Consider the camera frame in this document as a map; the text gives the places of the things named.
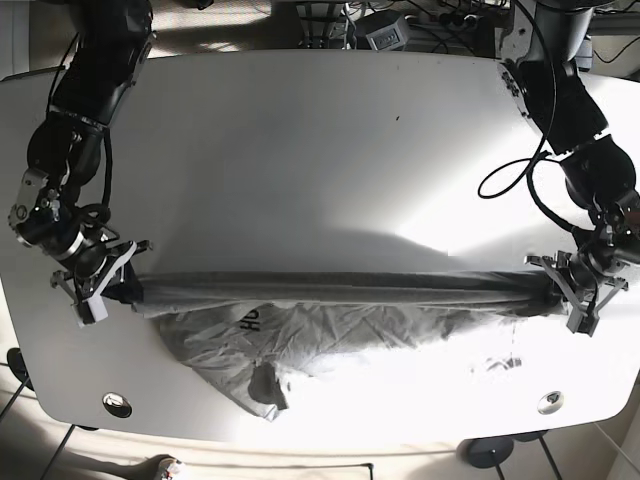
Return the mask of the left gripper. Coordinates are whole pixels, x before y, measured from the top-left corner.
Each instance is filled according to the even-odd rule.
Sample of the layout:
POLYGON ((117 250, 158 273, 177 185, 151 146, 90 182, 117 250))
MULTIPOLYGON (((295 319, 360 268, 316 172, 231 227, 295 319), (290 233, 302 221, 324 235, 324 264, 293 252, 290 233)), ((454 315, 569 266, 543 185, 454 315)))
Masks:
POLYGON ((599 272, 578 253, 558 251, 554 257, 527 255, 525 263, 540 267, 571 306, 567 328, 572 333, 593 335, 601 310, 620 292, 628 290, 622 277, 599 272))

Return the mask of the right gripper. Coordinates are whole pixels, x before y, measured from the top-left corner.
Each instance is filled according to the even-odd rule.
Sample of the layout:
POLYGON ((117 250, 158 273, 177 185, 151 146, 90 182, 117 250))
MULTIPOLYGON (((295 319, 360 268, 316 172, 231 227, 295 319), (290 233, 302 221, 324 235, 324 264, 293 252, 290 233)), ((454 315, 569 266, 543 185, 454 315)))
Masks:
POLYGON ((61 288, 72 300, 73 310, 80 326, 93 325, 108 317, 105 299, 133 305, 144 299, 144 291, 131 258, 152 249, 149 241, 124 242, 115 246, 101 243, 82 251, 91 253, 102 263, 91 274, 76 271, 56 271, 52 274, 52 288, 61 288))

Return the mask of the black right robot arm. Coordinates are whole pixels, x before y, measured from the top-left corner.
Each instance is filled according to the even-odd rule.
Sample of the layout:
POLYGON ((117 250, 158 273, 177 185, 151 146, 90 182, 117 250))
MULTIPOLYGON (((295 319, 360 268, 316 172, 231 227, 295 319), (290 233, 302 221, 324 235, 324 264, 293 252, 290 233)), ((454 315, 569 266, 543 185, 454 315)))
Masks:
POLYGON ((8 223, 18 241, 60 265, 51 285, 73 302, 79 322, 107 318, 106 300, 142 299, 131 264, 151 249, 113 229, 111 126, 154 37, 148 1, 69 1, 76 34, 51 84, 44 121, 27 148, 27 169, 8 223))

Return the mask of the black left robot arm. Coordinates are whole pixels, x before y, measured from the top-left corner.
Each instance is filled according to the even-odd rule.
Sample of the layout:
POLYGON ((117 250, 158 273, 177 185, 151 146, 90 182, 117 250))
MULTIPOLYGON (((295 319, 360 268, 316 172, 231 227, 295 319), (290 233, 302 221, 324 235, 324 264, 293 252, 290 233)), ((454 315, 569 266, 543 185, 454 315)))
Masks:
POLYGON ((620 272, 639 263, 639 193, 632 159, 608 133, 608 122, 584 86, 577 54, 598 1, 513 1, 499 44, 502 77, 520 111, 559 158, 567 193, 588 213, 586 230, 540 199, 536 151, 522 174, 541 213, 575 243, 573 253, 534 257, 571 305, 573 333, 592 335, 601 309, 628 283, 620 272))

